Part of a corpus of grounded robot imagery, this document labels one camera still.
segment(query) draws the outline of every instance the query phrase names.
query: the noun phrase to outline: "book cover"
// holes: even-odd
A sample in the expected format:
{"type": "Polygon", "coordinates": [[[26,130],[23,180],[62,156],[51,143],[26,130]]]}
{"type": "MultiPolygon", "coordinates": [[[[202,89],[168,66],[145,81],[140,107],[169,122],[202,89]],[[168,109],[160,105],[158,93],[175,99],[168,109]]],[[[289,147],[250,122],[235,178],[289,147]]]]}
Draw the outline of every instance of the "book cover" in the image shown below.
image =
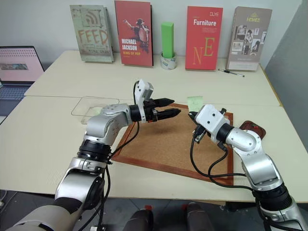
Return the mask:
{"type": "Polygon", "coordinates": [[[271,9],[237,7],[226,69],[256,71],[270,24],[271,9]]]}
{"type": "Polygon", "coordinates": [[[222,8],[187,8],[186,69],[215,70],[222,8]]]}
{"type": "Polygon", "coordinates": [[[115,1],[115,6],[122,63],[153,66],[150,3],[115,1]]]}
{"type": "Polygon", "coordinates": [[[113,62],[107,9],[101,5],[70,5],[81,60],[113,62]]]}

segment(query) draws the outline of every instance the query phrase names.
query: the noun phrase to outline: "laptop keyboard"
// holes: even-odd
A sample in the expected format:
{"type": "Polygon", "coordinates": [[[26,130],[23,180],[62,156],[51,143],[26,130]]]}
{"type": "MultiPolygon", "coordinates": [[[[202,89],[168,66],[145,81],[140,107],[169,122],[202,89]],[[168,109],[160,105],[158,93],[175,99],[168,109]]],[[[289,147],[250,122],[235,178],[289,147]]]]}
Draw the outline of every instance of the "laptop keyboard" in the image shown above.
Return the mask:
{"type": "Polygon", "coordinates": [[[21,100],[28,88],[0,88],[0,100],[21,100]]]}

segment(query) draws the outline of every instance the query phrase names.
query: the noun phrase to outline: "laptop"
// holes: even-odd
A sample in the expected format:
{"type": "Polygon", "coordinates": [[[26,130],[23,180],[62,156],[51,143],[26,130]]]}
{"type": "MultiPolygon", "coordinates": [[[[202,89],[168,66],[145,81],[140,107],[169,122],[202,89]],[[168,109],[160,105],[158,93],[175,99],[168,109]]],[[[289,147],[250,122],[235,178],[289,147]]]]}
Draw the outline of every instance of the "laptop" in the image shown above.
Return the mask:
{"type": "Polygon", "coordinates": [[[43,73],[33,46],[0,46],[0,116],[8,116],[43,73]]]}

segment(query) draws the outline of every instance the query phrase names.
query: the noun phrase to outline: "green block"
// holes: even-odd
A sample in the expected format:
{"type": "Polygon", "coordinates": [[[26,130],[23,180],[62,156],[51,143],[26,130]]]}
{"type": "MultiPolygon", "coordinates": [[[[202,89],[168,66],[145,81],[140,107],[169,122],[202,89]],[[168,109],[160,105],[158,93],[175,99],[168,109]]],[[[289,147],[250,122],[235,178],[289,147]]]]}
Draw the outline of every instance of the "green block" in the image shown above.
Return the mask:
{"type": "Polygon", "coordinates": [[[162,44],[163,44],[163,57],[171,59],[174,57],[173,51],[173,23],[162,23],[162,44]]]}
{"type": "Polygon", "coordinates": [[[199,112],[203,106],[203,96],[187,97],[187,105],[190,112],[199,112]]]}

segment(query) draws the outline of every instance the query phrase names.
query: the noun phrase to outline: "cork board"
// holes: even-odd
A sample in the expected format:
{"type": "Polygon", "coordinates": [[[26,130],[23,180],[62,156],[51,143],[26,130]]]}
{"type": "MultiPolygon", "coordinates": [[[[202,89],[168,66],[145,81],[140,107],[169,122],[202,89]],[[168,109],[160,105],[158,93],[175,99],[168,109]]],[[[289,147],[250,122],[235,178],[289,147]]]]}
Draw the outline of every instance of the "cork board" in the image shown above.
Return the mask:
{"type": "MultiPolygon", "coordinates": [[[[179,108],[181,112],[174,118],[159,120],[154,123],[140,123],[138,136],[112,160],[131,165],[147,167],[181,176],[210,181],[209,178],[197,173],[190,161],[190,146],[194,122],[188,116],[188,107],[181,104],[171,104],[160,110],[179,108]]],[[[233,124],[233,114],[225,116],[233,124]]],[[[130,125],[118,146],[124,144],[136,132],[137,124],[130,125]]],[[[215,165],[211,174],[233,173],[233,151],[228,147],[229,154],[225,160],[215,165]]],[[[209,166],[224,155],[224,152],[204,136],[199,144],[194,144],[193,157],[197,167],[204,173],[209,166]]],[[[233,177],[216,178],[223,184],[233,185],[233,177]]]]}

